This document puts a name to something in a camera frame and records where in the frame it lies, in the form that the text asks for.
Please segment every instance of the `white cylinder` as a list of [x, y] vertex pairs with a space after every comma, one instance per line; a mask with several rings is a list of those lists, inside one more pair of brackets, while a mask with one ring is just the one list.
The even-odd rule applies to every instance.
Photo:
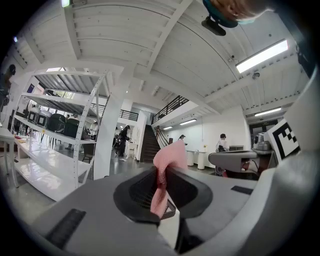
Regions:
[[193, 152], [193, 151], [186, 152], [186, 164], [188, 166], [194, 165], [194, 156], [195, 156], [195, 152]]
[[205, 152], [199, 152], [198, 156], [198, 169], [203, 170], [205, 168]]

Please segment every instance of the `table leg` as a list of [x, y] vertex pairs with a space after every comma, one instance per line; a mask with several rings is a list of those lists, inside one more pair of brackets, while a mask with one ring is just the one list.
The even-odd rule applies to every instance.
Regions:
[[4, 141], [4, 148], [3, 148], [3, 153], [4, 153], [4, 161], [5, 161], [5, 170], [6, 174], [9, 174], [9, 169], [8, 169], [8, 159], [7, 159], [7, 142]]
[[18, 180], [17, 180], [17, 173], [16, 173], [16, 168], [15, 168], [15, 143], [12, 141], [10, 142], [10, 158], [11, 158], [11, 171], [12, 171], [12, 177], [13, 177], [13, 182], [16, 188], [19, 187]]

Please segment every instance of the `white ceiling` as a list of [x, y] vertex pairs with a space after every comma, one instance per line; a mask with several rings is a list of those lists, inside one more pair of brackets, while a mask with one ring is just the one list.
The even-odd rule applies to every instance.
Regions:
[[[259, 112], [262, 106], [275, 101], [281, 105], [281, 100], [303, 90], [308, 78], [295, 57], [295, 42], [276, 13], [266, 12], [254, 23], [226, 29], [223, 37], [201, 26], [207, 15], [199, 0], [88, 0], [69, 15], [59, 0], [53, 0], [21, 30], [14, 51], [27, 62], [26, 71], [70, 63], [76, 56], [77, 64], [137, 62], [128, 90], [134, 102], [161, 109], [182, 95], [204, 109], [194, 113], [199, 116], [237, 105]], [[288, 51], [243, 77], [239, 74], [238, 62], [283, 38]], [[290, 65], [283, 64], [286, 59], [291, 59]], [[274, 68], [263, 79], [251, 79], [254, 71], [262, 74], [270, 67]], [[236, 86], [247, 74], [250, 80]], [[208, 101], [217, 92], [220, 96]]]

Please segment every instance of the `doorway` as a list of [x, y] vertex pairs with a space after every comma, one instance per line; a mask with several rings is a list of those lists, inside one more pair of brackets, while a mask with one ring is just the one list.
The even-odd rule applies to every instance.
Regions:
[[272, 127], [274, 127], [276, 124], [278, 124], [277, 119], [259, 122], [259, 123], [255, 123], [255, 124], [250, 124], [249, 129], [250, 129], [250, 136], [251, 136], [251, 148], [254, 147], [254, 139], [257, 134], [267, 132]]

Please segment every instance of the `stair railing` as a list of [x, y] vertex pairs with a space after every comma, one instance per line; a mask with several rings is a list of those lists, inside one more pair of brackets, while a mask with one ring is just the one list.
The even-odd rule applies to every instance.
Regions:
[[154, 128], [155, 129], [155, 137], [156, 137], [156, 140], [158, 141], [158, 138], [160, 139], [163, 147], [166, 147], [169, 145], [169, 142], [167, 141], [165, 135], [163, 134], [163, 132], [160, 130], [160, 127], [157, 126]]

